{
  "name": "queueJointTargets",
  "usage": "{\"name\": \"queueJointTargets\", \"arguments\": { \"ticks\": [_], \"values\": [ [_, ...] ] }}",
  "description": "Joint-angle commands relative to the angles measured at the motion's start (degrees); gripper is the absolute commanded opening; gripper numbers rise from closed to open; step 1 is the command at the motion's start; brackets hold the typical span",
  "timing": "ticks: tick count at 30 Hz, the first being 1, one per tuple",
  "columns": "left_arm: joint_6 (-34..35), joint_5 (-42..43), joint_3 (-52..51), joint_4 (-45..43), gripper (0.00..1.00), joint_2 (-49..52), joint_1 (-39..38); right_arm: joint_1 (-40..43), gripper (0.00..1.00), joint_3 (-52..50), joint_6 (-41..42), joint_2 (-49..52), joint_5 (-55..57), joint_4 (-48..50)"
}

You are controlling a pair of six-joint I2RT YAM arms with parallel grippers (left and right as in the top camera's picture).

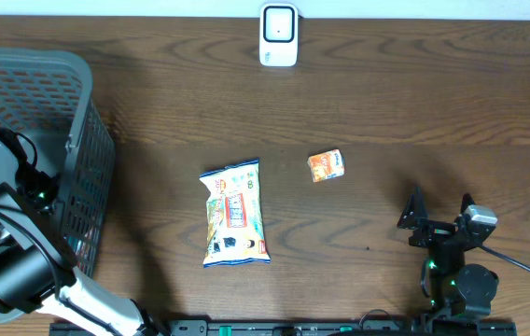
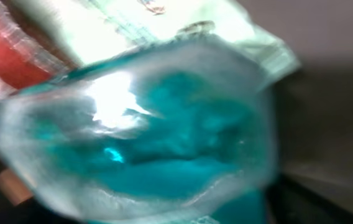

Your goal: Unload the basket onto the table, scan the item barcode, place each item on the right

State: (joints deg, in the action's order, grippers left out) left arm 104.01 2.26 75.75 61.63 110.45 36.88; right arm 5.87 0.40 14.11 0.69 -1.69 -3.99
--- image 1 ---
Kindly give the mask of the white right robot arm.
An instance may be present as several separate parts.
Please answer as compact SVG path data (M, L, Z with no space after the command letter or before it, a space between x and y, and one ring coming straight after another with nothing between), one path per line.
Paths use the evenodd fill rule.
M453 221L434 220L428 216L422 191L414 190L397 227L411 231L409 245L427 251L421 289L435 314L479 319L491 313L498 276L480 264L466 262L465 254L480 247L497 222L495 212L476 204L468 193Z

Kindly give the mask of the orange tissue packet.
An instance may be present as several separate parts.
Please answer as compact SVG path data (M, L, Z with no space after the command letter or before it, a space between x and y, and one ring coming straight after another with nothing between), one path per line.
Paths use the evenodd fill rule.
M332 149L310 156L307 160L314 183L343 176L345 166L338 149Z

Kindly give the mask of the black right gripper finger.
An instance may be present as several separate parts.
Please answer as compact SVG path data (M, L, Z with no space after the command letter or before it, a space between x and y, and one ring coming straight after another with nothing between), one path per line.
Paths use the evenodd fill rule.
M465 193L462 197L462 202L460 206L460 216L471 219L471 211L475 209L476 203L474 202L470 193Z
M416 230L427 221L428 215L421 189L416 186L397 222L399 229Z

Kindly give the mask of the yellow snack bag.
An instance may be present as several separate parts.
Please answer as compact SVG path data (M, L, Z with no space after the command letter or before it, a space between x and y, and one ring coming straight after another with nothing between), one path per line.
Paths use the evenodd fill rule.
M200 181L209 192L203 266L269 264L260 207L259 160L205 172Z

